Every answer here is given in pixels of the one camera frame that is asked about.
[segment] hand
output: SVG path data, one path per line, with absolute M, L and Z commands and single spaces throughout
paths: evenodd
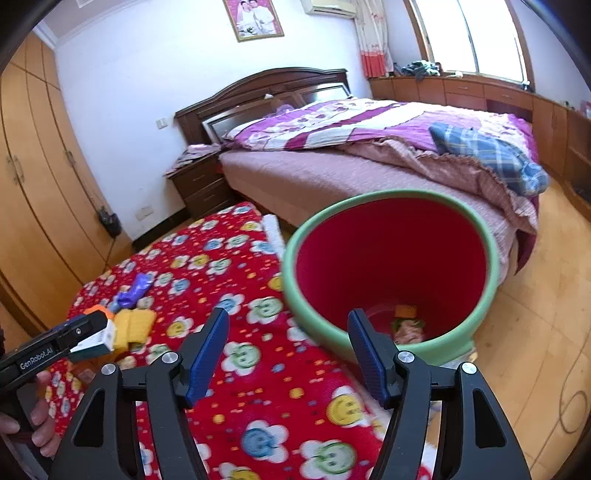
M 37 374 L 37 386 L 45 390 L 49 385 L 51 374 L 47 371 Z M 35 426 L 40 427 L 33 433 L 31 440 L 38 446 L 44 457 L 52 457 L 56 454 L 60 446 L 60 436 L 56 433 L 56 422 L 49 416 L 49 406 L 43 399 L 39 400 L 33 412 L 31 412 L 31 421 Z M 18 433 L 21 429 L 18 422 L 9 416 L 0 413 L 0 433 L 12 435 Z

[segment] bedside table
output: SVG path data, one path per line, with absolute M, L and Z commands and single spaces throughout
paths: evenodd
M 239 202 L 213 153 L 167 176 L 172 180 L 191 217 L 203 218 Z

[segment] blue gripper pad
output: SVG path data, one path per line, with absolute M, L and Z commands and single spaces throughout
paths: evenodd
M 390 395 L 387 387 L 386 367 L 380 360 L 379 353 L 373 339 L 371 339 L 371 336 L 375 338 L 377 333 L 361 309 L 352 310 L 349 313 L 347 330 L 367 389 L 383 407 L 389 401 Z
M 203 329 L 197 334 L 203 343 L 190 368 L 189 390 L 185 396 L 189 405 L 194 406 L 205 397 L 217 361 L 226 345 L 229 329 L 228 313 L 218 308 L 213 309 Z

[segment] wooden wardrobe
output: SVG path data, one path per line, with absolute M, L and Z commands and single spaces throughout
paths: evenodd
M 81 286 L 131 250 L 97 219 L 111 210 L 59 87 L 52 50 L 30 34 L 0 77 L 0 301 L 31 335 L 65 321 Z

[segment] window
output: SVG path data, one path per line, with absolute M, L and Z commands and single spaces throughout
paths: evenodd
M 517 29 L 505 0 L 411 0 L 428 56 L 446 71 L 528 80 Z

